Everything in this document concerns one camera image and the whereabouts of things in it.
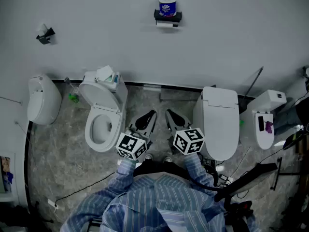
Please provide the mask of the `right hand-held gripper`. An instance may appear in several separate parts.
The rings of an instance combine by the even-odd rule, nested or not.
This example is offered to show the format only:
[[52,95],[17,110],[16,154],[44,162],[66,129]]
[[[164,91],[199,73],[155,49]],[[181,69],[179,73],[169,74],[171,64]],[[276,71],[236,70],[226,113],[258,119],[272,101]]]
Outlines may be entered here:
[[[192,128],[186,116],[179,115],[171,109],[166,110],[165,120],[171,133],[168,142],[173,155],[182,153],[187,156],[201,151],[205,136],[200,128]],[[178,127],[173,128],[170,122],[174,122]]]

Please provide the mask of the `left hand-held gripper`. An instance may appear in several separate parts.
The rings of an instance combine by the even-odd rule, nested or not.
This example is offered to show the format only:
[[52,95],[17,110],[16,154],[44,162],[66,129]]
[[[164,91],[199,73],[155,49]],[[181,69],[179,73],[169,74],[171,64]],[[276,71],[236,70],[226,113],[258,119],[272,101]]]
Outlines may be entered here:
[[150,135],[154,131],[156,119],[156,111],[151,110],[136,120],[136,128],[126,128],[122,125],[122,131],[116,143],[116,149],[121,157],[138,160],[149,149],[153,143]]

